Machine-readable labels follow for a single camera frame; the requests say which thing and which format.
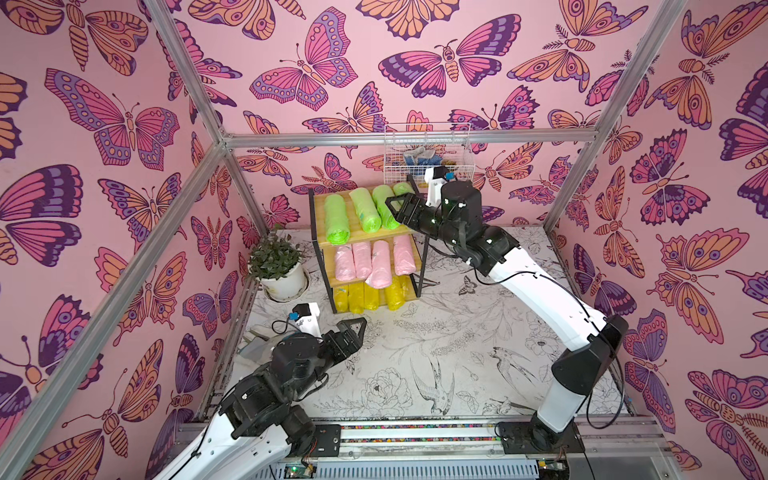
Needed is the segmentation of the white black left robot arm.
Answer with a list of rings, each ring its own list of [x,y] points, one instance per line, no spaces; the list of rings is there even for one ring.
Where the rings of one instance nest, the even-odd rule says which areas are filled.
[[[363,346],[367,320],[342,320],[317,337],[290,326],[265,345],[265,360],[220,402],[203,431],[153,479],[247,479],[316,445],[316,425],[300,405],[328,371]]]

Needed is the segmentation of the green bag roll two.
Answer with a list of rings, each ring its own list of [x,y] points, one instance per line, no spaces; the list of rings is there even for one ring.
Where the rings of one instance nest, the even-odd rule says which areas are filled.
[[[382,220],[368,189],[359,187],[349,192],[360,228],[365,233],[376,233],[381,229]]]

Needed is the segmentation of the green bag roll one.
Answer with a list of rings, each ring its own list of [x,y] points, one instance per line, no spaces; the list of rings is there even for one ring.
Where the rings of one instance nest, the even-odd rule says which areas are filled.
[[[383,184],[376,186],[372,193],[376,210],[381,219],[381,227],[387,230],[394,230],[400,227],[391,210],[386,204],[386,200],[394,196],[394,192],[389,185]]]

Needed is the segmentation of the yellow bag roll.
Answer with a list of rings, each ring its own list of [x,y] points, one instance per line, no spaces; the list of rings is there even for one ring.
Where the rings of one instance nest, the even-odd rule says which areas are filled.
[[[347,313],[349,311],[349,293],[347,285],[338,286],[333,289],[333,301],[337,313]]]
[[[409,275],[395,276],[390,286],[384,289],[387,308],[397,311],[407,302],[415,299],[412,281]]]
[[[371,286],[367,284],[363,284],[364,287],[364,309],[375,311],[377,310],[380,305],[380,291],[377,289],[372,288]]]
[[[348,287],[348,307],[351,313],[362,314],[365,310],[365,289],[362,282],[353,283]]]

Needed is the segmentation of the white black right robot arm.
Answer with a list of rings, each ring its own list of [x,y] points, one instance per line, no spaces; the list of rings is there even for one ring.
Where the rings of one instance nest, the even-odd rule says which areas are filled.
[[[469,181],[439,179],[426,198],[405,193],[388,198],[386,205],[400,224],[442,241],[488,284],[512,292],[563,343],[564,352],[551,366],[552,383],[523,437],[535,451],[558,451],[566,429],[617,360],[627,321],[587,305],[550,277],[510,233],[484,223],[481,193]]]

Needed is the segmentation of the pink bag roll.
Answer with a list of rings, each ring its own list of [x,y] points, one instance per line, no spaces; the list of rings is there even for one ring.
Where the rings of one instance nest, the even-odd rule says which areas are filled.
[[[353,249],[340,245],[334,255],[334,273],[339,282],[351,282],[357,278]]]
[[[366,284],[374,289],[381,290],[392,283],[392,265],[390,246],[386,240],[377,240],[372,245],[373,271],[366,279]]]
[[[399,235],[393,239],[393,260],[397,276],[411,275],[416,272],[411,235]]]
[[[371,244],[368,241],[354,243],[352,251],[356,278],[365,281],[373,271]]]

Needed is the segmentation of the green bag roll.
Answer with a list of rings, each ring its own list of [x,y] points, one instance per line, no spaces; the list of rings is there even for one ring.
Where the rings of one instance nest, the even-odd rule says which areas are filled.
[[[351,230],[344,198],[330,194],[324,201],[326,239],[332,245],[344,245],[349,241]]]
[[[412,185],[408,182],[399,182],[392,186],[392,190],[396,196],[405,194],[412,194],[415,192]]]

